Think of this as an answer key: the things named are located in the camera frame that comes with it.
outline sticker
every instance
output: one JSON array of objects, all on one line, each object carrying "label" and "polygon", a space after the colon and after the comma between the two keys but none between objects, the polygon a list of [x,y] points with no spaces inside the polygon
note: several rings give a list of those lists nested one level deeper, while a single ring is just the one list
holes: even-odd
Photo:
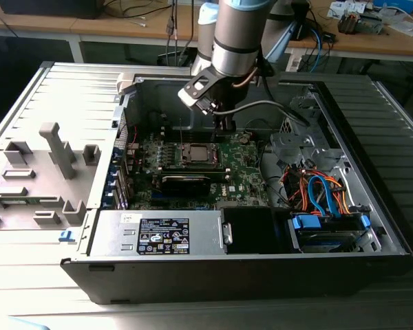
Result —
[{"label": "sticker", "polygon": [[189,254],[189,220],[140,219],[137,252],[139,254]]},{"label": "sticker", "polygon": [[139,223],[142,214],[138,213],[122,213],[121,223]]}]

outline computer case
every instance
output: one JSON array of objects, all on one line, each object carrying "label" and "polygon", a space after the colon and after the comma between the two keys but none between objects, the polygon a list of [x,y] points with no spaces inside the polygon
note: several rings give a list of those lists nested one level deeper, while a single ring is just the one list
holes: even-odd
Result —
[{"label": "computer case", "polygon": [[70,16],[95,19],[105,0],[0,0],[5,14]]}]

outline gray floor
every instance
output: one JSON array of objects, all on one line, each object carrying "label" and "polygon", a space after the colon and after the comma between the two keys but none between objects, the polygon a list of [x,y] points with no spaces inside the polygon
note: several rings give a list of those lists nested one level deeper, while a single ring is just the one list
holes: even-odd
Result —
[{"label": "gray floor", "polygon": [[[126,59],[126,48],[130,60]],[[164,52],[165,47],[151,45],[85,43],[84,47],[88,63],[156,65],[157,56]],[[64,41],[0,37],[0,120],[42,61],[72,62],[68,44]],[[288,55],[285,54],[275,69],[285,70],[287,61]],[[316,72],[357,74],[364,63],[365,60],[355,58],[329,58],[327,64],[317,67]],[[381,61],[373,65],[368,74],[373,80],[383,82],[392,95],[400,100],[409,85],[413,66],[412,63]],[[413,117],[413,97],[405,108]]]}]

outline side panel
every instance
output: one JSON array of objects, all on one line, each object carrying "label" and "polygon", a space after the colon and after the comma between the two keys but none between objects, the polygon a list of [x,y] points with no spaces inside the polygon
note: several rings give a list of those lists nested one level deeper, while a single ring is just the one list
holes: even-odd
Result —
[{"label": "side panel", "polygon": [[98,304],[349,296],[411,257],[71,263],[61,267]]}]

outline desk clutter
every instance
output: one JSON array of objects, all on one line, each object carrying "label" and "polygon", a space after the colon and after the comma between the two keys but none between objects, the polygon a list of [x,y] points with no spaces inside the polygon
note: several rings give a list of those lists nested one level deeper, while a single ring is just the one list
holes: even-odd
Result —
[{"label": "desk clutter", "polygon": [[339,19],[338,31],[344,34],[380,34],[383,26],[413,36],[413,0],[335,1],[327,17]]}]

